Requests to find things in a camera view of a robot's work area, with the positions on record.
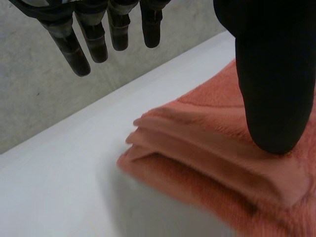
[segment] white table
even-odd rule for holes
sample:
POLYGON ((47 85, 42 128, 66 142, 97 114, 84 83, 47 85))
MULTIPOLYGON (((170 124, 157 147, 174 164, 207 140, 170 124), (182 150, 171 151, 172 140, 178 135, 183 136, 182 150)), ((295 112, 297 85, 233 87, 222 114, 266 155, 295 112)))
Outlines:
POLYGON ((135 181, 116 161, 134 119, 234 56, 234 38, 219 34, 1 155, 0 236, 231 236, 210 213, 135 181))

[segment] gray wall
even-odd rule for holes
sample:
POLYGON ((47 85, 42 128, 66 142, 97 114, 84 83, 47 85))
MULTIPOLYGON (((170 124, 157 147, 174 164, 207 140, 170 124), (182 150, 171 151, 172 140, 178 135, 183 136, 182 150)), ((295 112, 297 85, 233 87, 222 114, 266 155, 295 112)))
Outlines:
POLYGON ((91 74, 79 78, 37 20, 7 0, 0 11, 0 154, 224 30, 212 0, 172 0, 163 12, 160 46, 147 49, 136 7, 124 52, 113 50, 103 19, 109 59, 95 64, 74 22, 91 65, 91 74))

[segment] orange towel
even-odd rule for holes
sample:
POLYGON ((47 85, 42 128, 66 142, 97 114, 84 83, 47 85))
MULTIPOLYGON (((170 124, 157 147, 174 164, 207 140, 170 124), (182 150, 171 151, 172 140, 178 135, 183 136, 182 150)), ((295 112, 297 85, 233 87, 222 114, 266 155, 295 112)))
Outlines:
POLYGON ((284 156, 255 146, 235 62, 137 119, 119 167, 246 236, 316 237, 316 106, 284 156))

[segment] towel fold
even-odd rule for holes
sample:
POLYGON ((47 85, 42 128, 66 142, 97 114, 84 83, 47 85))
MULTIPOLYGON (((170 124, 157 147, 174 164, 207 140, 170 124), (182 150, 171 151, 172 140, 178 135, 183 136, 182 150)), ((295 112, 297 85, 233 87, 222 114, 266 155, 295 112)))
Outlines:
POLYGON ((119 167, 247 236, 316 237, 316 106, 295 149, 268 154, 247 129, 235 61, 134 122, 119 167))

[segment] robotic finger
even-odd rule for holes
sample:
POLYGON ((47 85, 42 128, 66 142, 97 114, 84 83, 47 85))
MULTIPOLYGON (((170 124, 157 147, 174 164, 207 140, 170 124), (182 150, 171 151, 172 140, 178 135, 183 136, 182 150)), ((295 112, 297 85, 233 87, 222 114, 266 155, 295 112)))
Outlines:
POLYGON ((113 48, 123 51, 128 47, 128 14, 139 0, 109 0, 108 19, 113 48))
POLYGON ((48 30, 70 67, 79 77, 90 73, 90 66, 73 30, 73 17, 50 22, 39 20, 48 30))
POLYGON ((108 59, 102 18, 107 9, 107 0, 84 0, 75 2, 75 14, 85 42, 94 62, 108 59))
POLYGON ((160 43, 162 9, 170 0, 140 0, 145 45, 155 48, 160 43))

